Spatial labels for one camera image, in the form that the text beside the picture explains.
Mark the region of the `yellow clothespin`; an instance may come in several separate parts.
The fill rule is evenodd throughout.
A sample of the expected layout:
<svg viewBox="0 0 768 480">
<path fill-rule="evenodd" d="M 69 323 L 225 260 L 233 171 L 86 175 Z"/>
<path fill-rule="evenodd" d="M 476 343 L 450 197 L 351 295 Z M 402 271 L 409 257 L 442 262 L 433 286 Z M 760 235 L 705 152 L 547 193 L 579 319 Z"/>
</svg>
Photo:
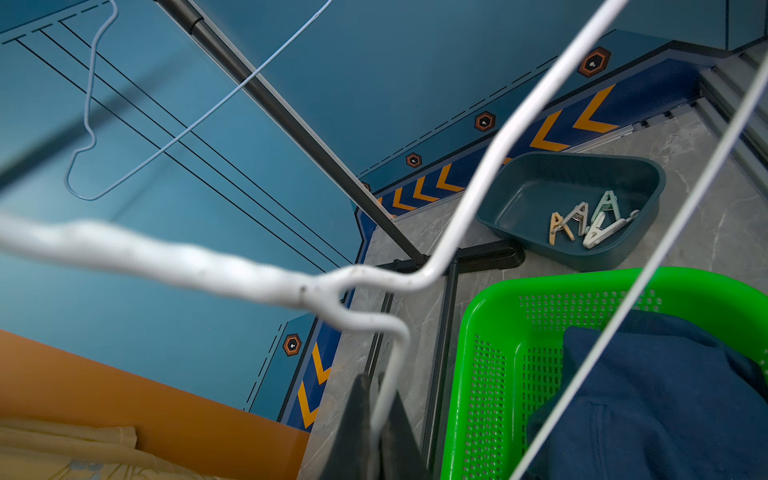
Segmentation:
<svg viewBox="0 0 768 480">
<path fill-rule="evenodd" d="M 556 243 L 556 235 L 559 232 L 564 232 L 570 241 L 575 240 L 575 235 L 567 225 L 567 221 L 559 212 L 553 212 L 549 222 L 548 243 L 554 246 Z"/>
</svg>

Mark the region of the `white clothespin navy shirt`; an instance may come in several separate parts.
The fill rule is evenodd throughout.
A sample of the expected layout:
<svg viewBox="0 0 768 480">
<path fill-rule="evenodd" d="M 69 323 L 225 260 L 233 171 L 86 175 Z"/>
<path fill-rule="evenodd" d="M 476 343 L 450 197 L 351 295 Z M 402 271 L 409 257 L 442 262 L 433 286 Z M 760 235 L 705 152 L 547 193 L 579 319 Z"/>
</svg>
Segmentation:
<svg viewBox="0 0 768 480">
<path fill-rule="evenodd" d="M 628 225 L 633 220 L 635 220 L 638 214 L 639 214 L 639 210 L 634 210 L 631 212 L 628 218 L 619 218 L 615 222 L 603 228 L 602 225 L 606 218 L 606 212 L 605 211 L 599 212 L 595 220 L 591 223 L 589 229 L 587 230 L 587 233 L 584 236 L 582 245 L 586 249 L 593 249 L 594 247 L 602 243 L 604 240 L 614 235 L 615 233 L 620 231 L 622 228 L 624 228 L 626 225 Z"/>
<path fill-rule="evenodd" d="M 589 226 L 589 204 L 587 202 L 577 204 L 564 218 L 563 226 L 567 227 L 570 221 L 576 221 L 578 223 L 578 235 L 585 236 Z"/>
</svg>

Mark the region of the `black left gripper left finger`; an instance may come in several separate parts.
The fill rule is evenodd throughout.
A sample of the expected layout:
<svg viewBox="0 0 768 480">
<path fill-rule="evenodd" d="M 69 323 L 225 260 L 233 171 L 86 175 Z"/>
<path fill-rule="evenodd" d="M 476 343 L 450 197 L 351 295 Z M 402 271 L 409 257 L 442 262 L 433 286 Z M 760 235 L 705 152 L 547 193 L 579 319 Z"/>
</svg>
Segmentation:
<svg viewBox="0 0 768 480">
<path fill-rule="evenodd" d="M 353 382 L 320 479 L 368 478 L 371 454 L 370 410 L 370 377 L 362 373 Z"/>
</svg>

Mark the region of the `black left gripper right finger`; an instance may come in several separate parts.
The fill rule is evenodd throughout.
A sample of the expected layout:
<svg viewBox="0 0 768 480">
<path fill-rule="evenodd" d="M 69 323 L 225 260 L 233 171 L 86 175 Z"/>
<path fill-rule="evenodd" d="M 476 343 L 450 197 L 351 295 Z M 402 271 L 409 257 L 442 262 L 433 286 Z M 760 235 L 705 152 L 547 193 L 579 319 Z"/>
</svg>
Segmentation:
<svg viewBox="0 0 768 480">
<path fill-rule="evenodd" d="M 380 479 L 428 478 L 428 471 L 398 392 L 395 393 L 387 422 L 381 433 L 379 453 Z"/>
</svg>

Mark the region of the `mint green clothespin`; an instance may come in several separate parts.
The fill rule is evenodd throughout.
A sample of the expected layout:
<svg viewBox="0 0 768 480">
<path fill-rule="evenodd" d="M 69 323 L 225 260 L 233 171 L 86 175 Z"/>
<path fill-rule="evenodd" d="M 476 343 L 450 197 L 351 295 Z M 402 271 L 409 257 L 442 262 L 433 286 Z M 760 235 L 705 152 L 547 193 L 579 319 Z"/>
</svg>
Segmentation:
<svg viewBox="0 0 768 480">
<path fill-rule="evenodd" d="M 617 196 L 613 190 L 606 190 L 603 193 L 602 197 L 600 198 L 592 214 L 591 224 L 594 224 L 596 222 L 598 216 L 601 213 L 608 213 L 608 212 L 612 212 L 616 220 L 619 220 L 622 218 L 619 205 L 618 205 Z"/>
</svg>

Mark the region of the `white clothespin front navy shirt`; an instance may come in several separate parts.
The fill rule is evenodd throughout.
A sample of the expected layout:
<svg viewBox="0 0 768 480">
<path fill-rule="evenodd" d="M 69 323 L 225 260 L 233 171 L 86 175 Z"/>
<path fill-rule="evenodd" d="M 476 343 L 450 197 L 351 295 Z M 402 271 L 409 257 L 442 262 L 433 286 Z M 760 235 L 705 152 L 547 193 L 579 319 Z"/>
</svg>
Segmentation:
<svg viewBox="0 0 768 480">
<path fill-rule="evenodd" d="M 619 218 L 615 222 L 603 228 L 602 225 L 606 218 L 606 212 L 605 211 L 599 212 L 595 220 L 591 223 L 589 229 L 587 230 L 587 233 L 584 236 L 582 245 L 586 249 L 593 249 L 594 247 L 602 243 L 604 240 L 614 235 L 615 233 L 620 231 L 622 228 L 624 228 L 626 225 L 628 225 L 633 220 L 635 220 L 638 214 L 639 214 L 639 210 L 634 210 L 631 212 L 628 218 Z"/>
</svg>

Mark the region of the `tan yellow t-shirt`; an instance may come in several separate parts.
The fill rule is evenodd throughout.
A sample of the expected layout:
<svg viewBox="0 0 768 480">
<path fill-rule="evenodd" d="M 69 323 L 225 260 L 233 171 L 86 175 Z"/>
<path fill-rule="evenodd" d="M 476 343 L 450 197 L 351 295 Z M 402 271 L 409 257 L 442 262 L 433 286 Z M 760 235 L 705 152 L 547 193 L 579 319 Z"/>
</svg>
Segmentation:
<svg viewBox="0 0 768 480">
<path fill-rule="evenodd" d="M 1 419 L 3 479 L 201 479 L 137 448 L 132 426 L 88 427 Z"/>
</svg>

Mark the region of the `navy printed t-shirt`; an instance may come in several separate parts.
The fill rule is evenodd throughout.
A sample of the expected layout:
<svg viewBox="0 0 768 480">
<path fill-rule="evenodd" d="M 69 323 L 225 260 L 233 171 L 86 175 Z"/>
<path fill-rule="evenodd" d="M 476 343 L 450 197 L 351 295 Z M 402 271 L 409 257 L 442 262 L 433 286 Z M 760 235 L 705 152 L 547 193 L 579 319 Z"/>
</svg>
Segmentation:
<svg viewBox="0 0 768 480">
<path fill-rule="evenodd" d="M 763 371 L 684 319 L 632 311 L 525 475 L 763 479 Z"/>
</svg>

